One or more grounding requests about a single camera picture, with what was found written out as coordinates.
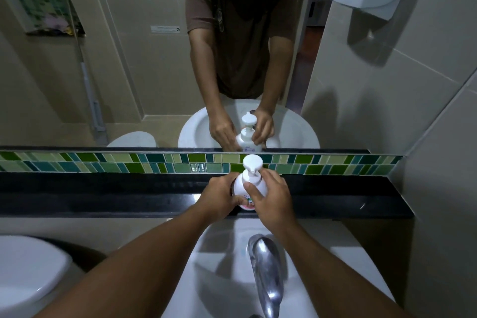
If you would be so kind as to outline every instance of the black granite shelf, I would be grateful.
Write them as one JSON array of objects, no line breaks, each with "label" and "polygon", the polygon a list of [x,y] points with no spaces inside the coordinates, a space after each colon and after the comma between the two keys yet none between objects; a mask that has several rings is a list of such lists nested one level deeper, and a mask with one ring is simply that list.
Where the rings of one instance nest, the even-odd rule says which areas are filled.
[{"label": "black granite shelf", "polygon": [[[173,217],[214,175],[0,173],[3,217]],[[412,218],[386,177],[284,175],[298,218]],[[231,217],[257,217],[237,207]]]}]

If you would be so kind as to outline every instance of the person's right hand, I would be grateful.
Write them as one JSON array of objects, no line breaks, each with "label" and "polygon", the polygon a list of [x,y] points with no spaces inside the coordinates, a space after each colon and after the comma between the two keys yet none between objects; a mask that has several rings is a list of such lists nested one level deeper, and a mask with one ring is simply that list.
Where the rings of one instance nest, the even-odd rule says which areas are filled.
[{"label": "person's right hand", "polygon": [[248,192],[255,205],[255,211],[265,227],[274,235],[280,229],[297,223],[288,185],[274,170],[262,168],[262,178],[267,184],[268,193],[263,196],[251,183],[245,182],[243,187]]},{"label": "person's right hand", "polygon": [[235,139],[237,136],[235,126],[225,110],[219,111],[214,116],[209,116],[209,130],[212,138],[224,151],[242,151]]}]

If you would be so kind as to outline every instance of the toilet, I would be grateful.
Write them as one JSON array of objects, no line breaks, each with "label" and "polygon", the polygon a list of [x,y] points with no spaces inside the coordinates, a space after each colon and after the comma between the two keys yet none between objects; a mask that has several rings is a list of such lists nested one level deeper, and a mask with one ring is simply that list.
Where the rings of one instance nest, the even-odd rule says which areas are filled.
[{"label": "toilet", "polygon": [[153,135],[143,131],[130,132],[112,141],[107,147],[158,147]]},{"label": "toilet", "polygon": [[30,318],[81,280],[84,272],[43,240],[0,236],[0,317]]}]

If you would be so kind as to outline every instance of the sink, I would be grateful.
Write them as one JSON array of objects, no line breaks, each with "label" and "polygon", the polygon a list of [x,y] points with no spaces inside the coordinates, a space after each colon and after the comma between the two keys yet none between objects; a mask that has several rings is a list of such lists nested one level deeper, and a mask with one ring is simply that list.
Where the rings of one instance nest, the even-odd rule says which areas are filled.
[{"label": "sink", "polygon": [[[244,127],[241,118],[247,112],[256,110],[260,101],[256,99],[231,99],[222,97],[222,104],[235,125],[237,133]],[[275,136],[281,148],[319,149],[318,137],[313,128],[299,114],[277,106],[273,114]],[[205,108],[196,112],[183,126],[178,147],[220,147],[209,132],[209,119]]]},{"label": "sink", "polygon": [[[340,222],[302,220],[301,225],[341,260],[394,299],[376,266]],[[277,243],[284,280],[280,317],[318,317],[289,255],[259,219],[223,220],[199,238],[162,318],[263,316],[248,239],[263,234]]]}]

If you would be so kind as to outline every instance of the chrome faucet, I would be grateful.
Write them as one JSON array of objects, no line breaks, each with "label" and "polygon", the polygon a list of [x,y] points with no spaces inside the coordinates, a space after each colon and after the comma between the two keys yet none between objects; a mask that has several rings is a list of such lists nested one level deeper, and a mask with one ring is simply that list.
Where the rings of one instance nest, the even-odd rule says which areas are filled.
[{"label": "chrome faucet", "polygon": [[257,292],[265,318],[278,318],[283,299],[283,279],[277,245],[268,237],[256,234],[248,240]]}]

